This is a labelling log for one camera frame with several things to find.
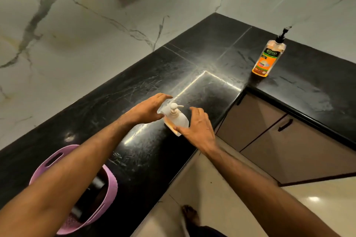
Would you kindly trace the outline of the person's left hand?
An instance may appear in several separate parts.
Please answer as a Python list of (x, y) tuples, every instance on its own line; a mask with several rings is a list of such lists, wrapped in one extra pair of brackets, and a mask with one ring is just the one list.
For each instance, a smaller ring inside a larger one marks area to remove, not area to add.
[(161, 107), (163, 101), (172, 98), (173, 97), (171, 95), (158, 93), (154, 96), (149, 97), (147, 100), (140, 102), (118, 119), (120, 127), (132, 128), (138, 124), (150, 123), (147, 122), (148, 113), (158, 113), (158, 110)]

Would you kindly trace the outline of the person's right hand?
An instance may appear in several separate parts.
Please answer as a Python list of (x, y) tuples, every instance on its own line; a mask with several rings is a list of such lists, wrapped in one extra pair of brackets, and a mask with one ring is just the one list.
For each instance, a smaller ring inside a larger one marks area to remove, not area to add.
[(221, 153), (208, 114), (202, 108), (190, 107), (192, 135), (183, 135), (192, 145), (208, 158)]

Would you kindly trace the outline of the clear white pump bottle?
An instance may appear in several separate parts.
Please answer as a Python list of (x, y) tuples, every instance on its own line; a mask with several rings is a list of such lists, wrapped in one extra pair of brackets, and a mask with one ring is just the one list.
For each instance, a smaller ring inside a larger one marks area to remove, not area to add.
[(181, 108), (184, 108), (184, 105), (179, 105), (170, 100), (164, 100), (158, 112), (163, 115), (162, 120), (164, 124), (178, 137), (181, 136), (181, 133), (178, 132), (175, 127), (189, 128), (189, 120), (180, 110)]

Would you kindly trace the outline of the person's left forearm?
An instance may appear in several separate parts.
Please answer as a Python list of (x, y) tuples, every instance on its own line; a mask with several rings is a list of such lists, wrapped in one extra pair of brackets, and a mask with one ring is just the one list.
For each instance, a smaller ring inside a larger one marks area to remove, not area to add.
[(124, 114), (0, 210), (0, 237), (54, 237), (115, 147), (135, 126)]

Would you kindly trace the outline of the person's right forearm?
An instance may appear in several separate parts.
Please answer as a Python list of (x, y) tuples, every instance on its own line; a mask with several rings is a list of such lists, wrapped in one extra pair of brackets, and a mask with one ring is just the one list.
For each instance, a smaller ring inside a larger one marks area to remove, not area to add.
[(217, 145), (198, 149), (269, 237), (340, 237), (295, 197)]

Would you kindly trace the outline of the small beige cabinet door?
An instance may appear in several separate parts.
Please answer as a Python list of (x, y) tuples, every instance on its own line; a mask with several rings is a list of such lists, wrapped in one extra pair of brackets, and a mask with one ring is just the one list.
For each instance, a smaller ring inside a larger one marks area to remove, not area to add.
[(285, 115), (268, 102), (246, 94), (238, 105), (230, 109), (217, 136), (240, 152)]

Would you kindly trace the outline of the person's bare foot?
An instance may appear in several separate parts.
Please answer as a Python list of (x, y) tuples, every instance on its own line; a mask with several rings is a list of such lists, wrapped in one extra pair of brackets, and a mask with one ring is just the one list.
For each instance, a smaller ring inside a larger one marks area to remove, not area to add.
[(190, 205), (183, 205), (181, 207), (183, 215), (183, 222), (188, 234), (195, 232), (201, 226), (201, 221), (198, 212)]

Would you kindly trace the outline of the pink plastic basket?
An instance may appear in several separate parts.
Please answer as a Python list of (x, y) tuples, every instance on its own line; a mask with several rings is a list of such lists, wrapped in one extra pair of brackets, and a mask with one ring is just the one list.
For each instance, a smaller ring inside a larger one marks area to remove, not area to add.
[[(78, 146), (65, 146), (49, 156), (33, 173), (29, 185)], [(117, 180), (104, 164), (71, 209), (64, 224), (57, 231), (57, 235), (65, 236), (74, 233), (99, 219), (113, 203), (117, 191)]]

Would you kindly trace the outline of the black glossy container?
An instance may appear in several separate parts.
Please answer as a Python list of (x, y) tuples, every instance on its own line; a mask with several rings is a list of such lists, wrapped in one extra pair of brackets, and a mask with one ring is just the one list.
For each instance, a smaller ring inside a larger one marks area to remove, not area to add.
[(108, 189), (108, 177), (103, 168), (97, 173), (71, 210), (71, 215), (80, 223), (86, 222), (103, 202)]

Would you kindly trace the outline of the person's dark trousers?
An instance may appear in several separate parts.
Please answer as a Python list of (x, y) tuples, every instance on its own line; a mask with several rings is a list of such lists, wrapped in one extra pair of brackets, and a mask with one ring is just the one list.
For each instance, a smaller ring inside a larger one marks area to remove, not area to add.
[(227, 237), (209, 226), (191, 225), (187, 228), (190, 237)]

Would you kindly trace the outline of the orange black-pump soap bottle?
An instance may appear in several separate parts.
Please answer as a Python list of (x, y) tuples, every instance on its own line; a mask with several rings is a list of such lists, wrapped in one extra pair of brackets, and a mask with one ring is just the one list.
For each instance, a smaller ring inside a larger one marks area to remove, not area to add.
[(283, 55), (286, 44), (285, 35), (292, 27), (286, 27), (282, 33), (274, 40), (269, 40), (260, 54), (256, 64), (252, 69), (252, 73), (260, 77), (267, 77), (278, 59)]

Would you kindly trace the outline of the large beige cabinet door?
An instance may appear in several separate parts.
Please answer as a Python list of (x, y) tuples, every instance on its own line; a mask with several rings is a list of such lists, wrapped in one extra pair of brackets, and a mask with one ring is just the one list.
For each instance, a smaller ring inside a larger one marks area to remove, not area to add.
[[(278, 132), (289, 119), (293, 123)], [(356, 173), (356, 151), (292, 118), (284, 117), (241, 151), (281, 184)]]

